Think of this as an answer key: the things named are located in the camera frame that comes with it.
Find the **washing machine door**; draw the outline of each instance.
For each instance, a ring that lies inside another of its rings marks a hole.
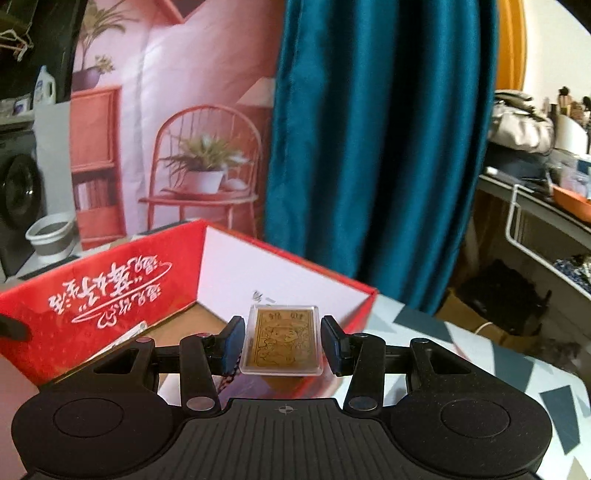
[[[28,155],[16,155],[0,167],[0,217],[7,227],[29,228],[41,209],[41,174]]]

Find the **plastic container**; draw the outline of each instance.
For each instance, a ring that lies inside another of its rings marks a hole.
[[[35,91],[33,92],[33,107],[37,105],[53,105],[56,102],[56,80],[49,74],[44,65],[39,71]]]
[[[41,263],[49,265],[64,260],[76,244],[74,215],[55,213],[40,218],[27,230],[25,237]]]
[[[243,374],[316,377],[322,369],[317,307],[252,306],[240,360]]]
[[[560,172],[560,188],[587,198],[589,176],[576,168],[563,167]]]

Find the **crosshair logo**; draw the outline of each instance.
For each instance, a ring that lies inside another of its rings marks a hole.
[[[282,407],[279,407],[277,410],[283,413],[283,415],[287,415],[288,413],[295,411],[295,408],[290,407],[289,405],[283,405]]]

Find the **washing machine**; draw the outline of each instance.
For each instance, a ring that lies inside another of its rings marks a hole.
[[[30,125],[0,131],[0,265],[15,275],[33,253],[27,229],[43,214],[41,174]]]

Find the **teal curtain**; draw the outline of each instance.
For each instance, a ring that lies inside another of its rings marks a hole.
[[[492,108],[494,0],[287,0],[265,237],[433,313]]]

